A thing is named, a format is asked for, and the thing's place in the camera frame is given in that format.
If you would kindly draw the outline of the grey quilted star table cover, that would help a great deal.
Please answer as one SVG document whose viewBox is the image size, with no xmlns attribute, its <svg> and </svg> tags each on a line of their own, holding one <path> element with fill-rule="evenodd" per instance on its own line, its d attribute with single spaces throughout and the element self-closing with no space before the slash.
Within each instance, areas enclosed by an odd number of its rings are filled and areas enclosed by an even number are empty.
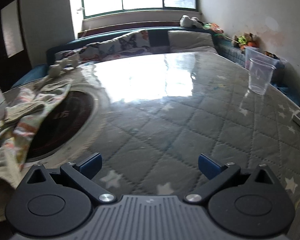
<svg viewBox="0 0 300 240">
<path fill-rule="evenodd" d="M 84 64 L 70 89 L 93 97 L 82 128 L 27 162 L 6 209 L 9 239 L 300 239 L 300 108 L 213 53 Z M 92 179 L 116 197 L 95 203 L 60 166 L 94 153 Z M 209 180 L 201 154 L 241 172 L 207 203 L 184 197 Z"/>
</svg>

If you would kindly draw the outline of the dark wooden door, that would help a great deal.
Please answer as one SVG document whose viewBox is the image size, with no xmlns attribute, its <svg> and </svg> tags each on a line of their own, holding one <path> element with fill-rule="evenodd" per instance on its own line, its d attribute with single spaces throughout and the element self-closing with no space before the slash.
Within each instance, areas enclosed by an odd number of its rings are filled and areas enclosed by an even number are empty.
<svg viewBox="0 0 300 240">
<path fill-rule="evenodd" d="M 20 17 L 20 0 L 0 0 L 0 89 L 9 90 L 32 67 Z"/>
</svg>

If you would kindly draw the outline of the white plush bunny toy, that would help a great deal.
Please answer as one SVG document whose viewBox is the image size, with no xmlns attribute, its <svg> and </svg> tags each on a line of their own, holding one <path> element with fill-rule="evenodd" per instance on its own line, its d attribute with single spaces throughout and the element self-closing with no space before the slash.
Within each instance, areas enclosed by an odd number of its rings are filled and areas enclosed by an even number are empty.
<svg viewBox="0 0 300 240">
<path fill-rule="evenodd" d="M 48 77 L 55 78 L 61 74 L 61 72 L 67 72 L 68 70 L 72 70 L 77 68 L 79 65 L 79 54 L 74 53 L 69 57 L 65 57 L 59 61 L 56 61 L 55 64 L 49 67 Z"/>
</svg>

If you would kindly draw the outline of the butterfly patterned cushion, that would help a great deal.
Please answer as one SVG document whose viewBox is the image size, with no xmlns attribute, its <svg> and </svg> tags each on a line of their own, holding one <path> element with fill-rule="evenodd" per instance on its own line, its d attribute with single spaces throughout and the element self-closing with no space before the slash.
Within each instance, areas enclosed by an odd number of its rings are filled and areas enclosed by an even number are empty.
<svg viewBox="0 0 300 240">
<path fill-rule="evenodd" d="M 55 53 L 55 60 L 75 57 L 80 63 L 110 61 L 125 57 L 149 55 L 151 46 L 146 30 L 138 30 L 103 42 L 93 42 L 73 50 Z"/>
</svg>

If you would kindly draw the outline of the grey pillow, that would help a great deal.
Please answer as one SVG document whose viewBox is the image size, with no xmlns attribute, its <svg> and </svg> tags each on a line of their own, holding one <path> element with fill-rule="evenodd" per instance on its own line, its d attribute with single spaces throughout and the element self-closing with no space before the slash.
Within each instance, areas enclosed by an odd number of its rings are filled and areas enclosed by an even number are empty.
<svg viewBox="0 0 300 240">
<path fill-rule="evenodd" d="M 211 52 L 217 53 L 212 36 L 209 33 L 195 31 L 170 30 L 168 31 L 170 52 Z"/>
</svg>

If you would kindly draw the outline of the black round induction cooktop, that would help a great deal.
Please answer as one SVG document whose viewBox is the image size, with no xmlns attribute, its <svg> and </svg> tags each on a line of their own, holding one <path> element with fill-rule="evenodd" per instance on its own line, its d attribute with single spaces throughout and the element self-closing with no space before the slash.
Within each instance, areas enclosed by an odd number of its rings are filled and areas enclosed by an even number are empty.
<svg viewBox="0 0 300 240">
<path fill-rule="evenodd" d="M 26 161 L 44 159 L 58 151 L 86 123 L 94 109 L 93 97 L 72 90 L 44 119 L 34 136 Z"/>
</svg>

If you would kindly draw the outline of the clear plastic storage box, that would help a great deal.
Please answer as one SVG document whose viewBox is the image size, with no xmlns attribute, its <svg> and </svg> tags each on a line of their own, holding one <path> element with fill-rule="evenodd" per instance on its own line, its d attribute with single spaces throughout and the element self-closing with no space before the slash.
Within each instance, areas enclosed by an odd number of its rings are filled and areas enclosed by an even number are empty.
<svg viewBox="0 0 300 240">
<path fill-rule="evenodd" d="M 281 59 L 274 59 L 272 57 L 262 54 L 253 47 L 247 47 L 245 48 L 245 69 L 250 69 L 250 59 L 257 59 L 263 63 L 271 64 L 275 67 L 273 76 L 271 78 L 271 83 L 281 83 L 283 81 L 285 63 Z"/>
</svg>

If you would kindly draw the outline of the teal sofa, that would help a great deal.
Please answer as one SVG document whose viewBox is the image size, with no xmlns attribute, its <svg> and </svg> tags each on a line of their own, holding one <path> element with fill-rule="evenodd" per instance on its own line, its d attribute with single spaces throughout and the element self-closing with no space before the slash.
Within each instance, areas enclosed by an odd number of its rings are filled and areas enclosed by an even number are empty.
<svg viewBox="0 0 300 240">
<path fill-rule="evenodd" d="M 170 46 L 168 40 L 168 32 L 171 31 L 189 31 L 191 33 L 210 33 L 212 36 L 212 40 L 217 50 L 217 53 L 222 57 L 233 61 L 234 63 L 239 64 L 240 66 L 244 65 L 245 55 L 240 51 L 240 49 L 232 46 L 231 42 L 227 39 L 223 39 L 221 36 L 216 35 L 214 31 L 205 30 L 205 29 L 191 29 L 191 28 L 182 28 L 182 27 L 150 27 L 146 28 L 149 34 L 149 43 L 152 53 L 162 54 L 168 53 Z M 24 75 L 21 79 L 19 79 L 12 87 L 18 87 L 33 80 L 44 77 L 47 74 L 49 65 L 53 64 L 55 61 L 55 54 L 60 51 L 65 50 L 73 50 L 78 49 L 86 44 L 92 42 L 103 42 L 110 40 L 112 38 L 116 38 L 120 35 L 127 34 L 133 31 L 133 29 L 127 29 L 122 31 L 111 31 L 108 33 L 97 34 L 93 36 L 88 36 L 84 38 L 80 38 L 77 40 L 73 40 L 61 46 L 56 46 L 50 48 L 46 52 L 46 64 L 39 64 L 35 66 L 31 71 L 29 71 L 26 75 Z"/>
</svg>

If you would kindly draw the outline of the orange green plush toy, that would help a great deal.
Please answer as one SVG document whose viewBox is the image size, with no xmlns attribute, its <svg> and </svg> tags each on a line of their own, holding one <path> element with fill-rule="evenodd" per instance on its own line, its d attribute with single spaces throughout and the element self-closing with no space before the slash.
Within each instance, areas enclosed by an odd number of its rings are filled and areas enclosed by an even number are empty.
<svg viewBox="0 0 300 240">
<path fill-rule="evenodd" d="M 215 24 L 215 23 L 204 23 L 204 24 L 203 24 L 203 28 L 204 28 L 205 30 L 210 30 L 210 31 L 212 31 L 214 34 L 223 34 L 223 33 L 224 33 L 223 29 L 221 29 L 221 28 L 219 27 L 219 25 L 217 25 L 217 24 Z"/>
</svg>

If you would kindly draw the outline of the colourful small plush toys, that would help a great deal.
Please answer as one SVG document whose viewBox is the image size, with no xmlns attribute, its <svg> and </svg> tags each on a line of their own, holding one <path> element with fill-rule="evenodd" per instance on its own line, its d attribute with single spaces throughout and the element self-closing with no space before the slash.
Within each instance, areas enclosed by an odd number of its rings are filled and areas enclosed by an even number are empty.
<svg viewBox="0 0 300 240">
<path fill-rule="evenodd" d="M 252 33 L 244 33 L 241 36 L 234 35 L 231 44 L 240 50 L 246 47 L 258 48 L 260 46 L 259 37 Z"/>
</svg>

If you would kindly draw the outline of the clear plastic cup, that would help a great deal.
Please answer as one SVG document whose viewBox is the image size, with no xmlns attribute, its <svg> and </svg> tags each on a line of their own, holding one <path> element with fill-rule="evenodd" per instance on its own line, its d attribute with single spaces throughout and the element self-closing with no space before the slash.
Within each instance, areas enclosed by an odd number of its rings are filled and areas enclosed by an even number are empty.
<svg viewBox="0 0 300 240">
<path fill-rule="evenodd" d="M 251 58 L 248 88 L 256 94 L 264 95 L 270 85 L 275 67 L 272 64 Z"/>
</svg>

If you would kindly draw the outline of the colourful patterned child's jacket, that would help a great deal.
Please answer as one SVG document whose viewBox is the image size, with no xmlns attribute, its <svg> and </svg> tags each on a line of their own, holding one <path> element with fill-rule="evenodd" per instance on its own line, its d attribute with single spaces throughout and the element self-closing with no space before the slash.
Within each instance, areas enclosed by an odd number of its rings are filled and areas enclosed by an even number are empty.
<svg viewBox="0 0 300 240">
<path fill-rule="evenodd" d="M 38 93 L 25 87 L 0 120 L 0 222 L 22 180 L 21 171 L 34 136 L 44 119 L 67 96 L 72 79 L 45 85 Z"/>
</svg>

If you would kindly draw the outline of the white black plush toy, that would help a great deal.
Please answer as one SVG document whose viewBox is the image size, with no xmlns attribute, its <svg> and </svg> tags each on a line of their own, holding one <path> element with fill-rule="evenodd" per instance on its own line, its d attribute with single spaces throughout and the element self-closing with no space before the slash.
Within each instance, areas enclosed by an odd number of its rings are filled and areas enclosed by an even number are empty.
<svg viewBox="0 0 300 240">
<path fill-rule="evenodd" d="M 183 15 L 180 19 L 180 26 L 182 28 L 200 28 L 203 29 L 203 22 L 197 17 L 190 18 L 187 15 Z"/>
</svg>

